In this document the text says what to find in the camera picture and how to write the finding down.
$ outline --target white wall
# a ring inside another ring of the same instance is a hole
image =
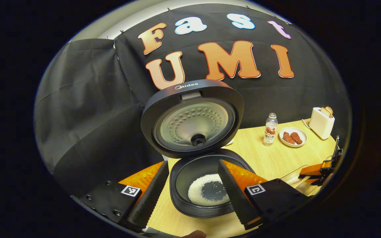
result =
[[[279,15],[245,0],[137,0],[115,9],[102,18],[94,21],[74,36],[71,41],[94,38],[103,39],[106,37],[108,37],[108,39],[114,39],[121,34],[121,30],[127,30],[141,21],[152,18],[162,12],[166,12],[167,8],[172,10],[201,3],[223,3],[236,6],[249,6],[251,9],[269,15],[275,15],[277,18],[287,21]]]

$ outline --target black cloth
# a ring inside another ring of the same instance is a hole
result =
[[[232,25],[228,13],[248,16],[255,29]],[[199,17],[207,29],[178,35],[174,23]],[[267,21],[273,20],[292,37],[286,39]],[[138,36],[165,23],[162,45],[144,55]],[[321,48],[300,29],[262,12],[227,4],[200,4],[164,12],[136,24],[114,40],[86,39],[65,45],[49,64],[36,96],[36,140],[49,171],[68,193],[81,196],[105,179],[122,179],[162,161],[140,130],[142,108],[159,91],[145,65],[161,59],[166,80],[174,72],[165,56],[181,51],[185,81],[208,74],[205,55],[198,45],[217,42],[231,53],[234,42],[253,43],[261,72],[258,78],[223,80],[244,99],[240,128],[265,125],[275,112],[279,123],[309,118],[313,107],[330,106],[336,121],[333,137],[341,147],[349,131],[350,104],[339,73]],[[279,63],[271,45],[288,49],[293,78],[278,75]]]

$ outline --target inner lid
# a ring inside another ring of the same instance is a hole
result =
[[[209,147],[225,137],[235,121],[234,107],[218,98],[181,95],[182,101],[156,121],[153,136],[164,148],[190,152]]]

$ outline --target white plate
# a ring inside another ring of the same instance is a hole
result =
[[[234,142],[234,139],[232,139],[229,143],[227,143],[226,146],[231,145]]]
[[[283,139],[283,133],[284,133],[285,131],[286,131],[287,133],[289,133],[289,135],[292,134],[293,132],[298,133],[299,138],[301,138],[301,140],[302,140],[302,143],[301,143],[301,144],[297,144],[296,142],[295,142],[295,144],[287,143],[287,142]],[[304,132],[303,130],[299,129],[299,128],[283,128],[283,129],[281,129],[280,132],[278,133],[278,136],[280,137],[280,140],[281,140],[285,145],[290,146],[290,147],[294,147],[294,148],[303,146],[303,145],[307,142],[307,140],[308,140],[307,134],[305,134],[305,132]]]

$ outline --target black backdrop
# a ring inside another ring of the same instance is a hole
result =
[[[32,119],[36,89],[60,46],[119,4],[75,0],[0,4],[0,236],[125,237],[76,205],[55,182],[35,146]],[[310,232],[295,234],[307,225],[297,219],[270,237],[381,237],[381,134],[378,138],[371,133],[381,123],[381,73],[375,74],[381,69],[381,56],[376,57],[381,48],[375,47],[381,45],[381,5],[375,1],[263,5],[324,47],[356,102],[355,126],[369,129],[361,134],[359,147],[358,139],[351,141],[349,158],[357,149],[362,160],[327,203],[305,217]],[[361,76],[354,69],[362,69]]]
[[[228,13],[248,16],[255,29],[233,26],[226,18]],[[207,29],[176,34],[174,23],[190,16],[201,18]],[[271,20],[292,39],[280,35],[267,23]],[[144,55],[138,36],[160,22],[167,25],[159,40],[163,44]],[[164,57],[181,51],[185,81],[203,79],[208,67],[198,45],[216,42],[230,53],[239,40],[252,42],[261,71],[259,78],[226,74],[223,80],[243,96],[240,128],[265,125],[270,112],[283,123],[309,118],[313,107],[330,106],[336,117],[332,136],[339,135],[340,145],[345,144],[351,114],[347,93],[336,68],[312,39],[295,26],[244,6],[199,4],[163,12],[114,40],[74,41],[58,52],[42,77],[34,106],[36,140],[45,165],[68,193],[83,196],[101,181],[121,180],[161,161],[140,132],[141,109],[159,91],[145,65],[162,59],[163,75],[171,80],[174,72]],[[278,75],[272,44],[289,50],[293,78]]]

